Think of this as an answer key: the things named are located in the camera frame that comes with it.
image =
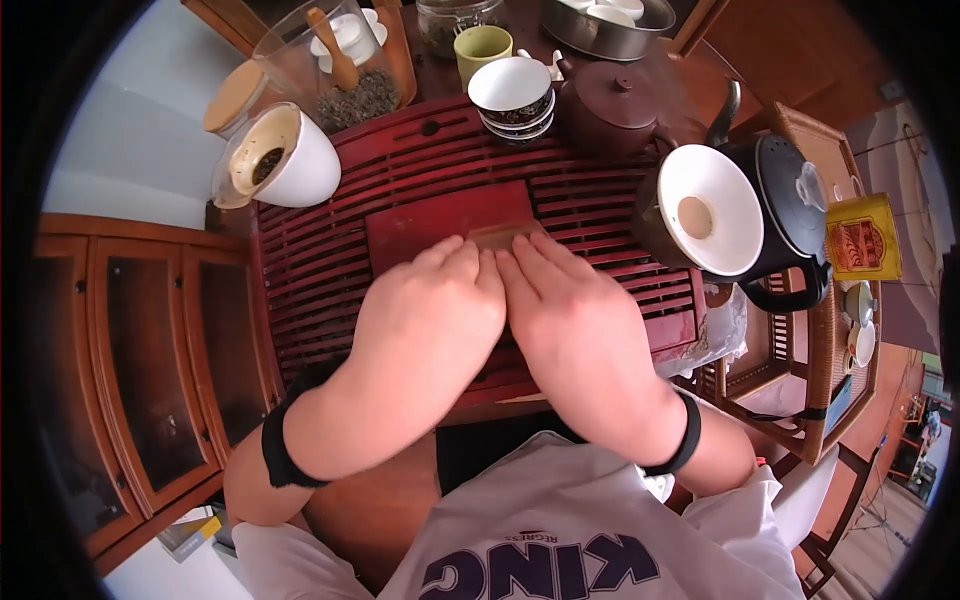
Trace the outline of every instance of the green cup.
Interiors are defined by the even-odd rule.
[[[457,71],[464,91],[467,91],[470,78],[480,67],[497,59],[505,59],[513,52],[514,39],[504,29],[493,25],[464,29],[453,40],[453,53],[457,55]]]

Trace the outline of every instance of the glass jar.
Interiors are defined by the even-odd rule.
[[[445,59],[453,59],[453,40],[477,25],[507,29],[503,0],[417,0],[417,25],[423,45]]]
[[[337,45],[357,68],[353,90],[334,81],[330,53],[307,24],[307,12],[315,8],[326,14]],[[312,0],[264,35],[253,60],[271,82],[302,98],[297,104],[303,112],[332,135],[396,110],[399,86],[380,43],[356,0]]]
[[[206,107],[204,129],[229,140],[264,108],[284,100],[297,98],[284,94],[255,62],[247,60],[220,84],[217,95]]]

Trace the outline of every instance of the gaiwan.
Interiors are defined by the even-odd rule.
[[[340,158],[324,132],[297,105],[266,107],[230,138],[213,174],[213,203],[239,208],[250,200],[312,206],[340,184]]]

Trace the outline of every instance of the black wristband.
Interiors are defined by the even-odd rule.
[[[697,449],[700,443],[700,409],[697,408],[697,401],[693,396],[676,390],[677,395],[684,401],[686,407],[686,430],[684,438],[680,441],[680,448],[670,457],[670,460],[657,465],[656,467],[642,467],[647,477],[656,477],[667,473],[674,473],[680,470],[686,462],[693,456],[693,451]]]
[[[283,441],[283,418],[290,404],[290,401],[283,402],[267,415],[260,432],[260,446],[263,448],[263,460],[267,463],[270,485],[275,488],[290,484],[301,488],[322,488],[329,482],[314,479],[300,470],[290,458],[287,443]]]

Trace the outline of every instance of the white cloth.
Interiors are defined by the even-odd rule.
[[[540,432],[448,494],[379,598],[803,598],[768,467],[740,489],[664,507],[638,469]],[[352,567],[293,525],[233,530],[258,599],[371,600]]]

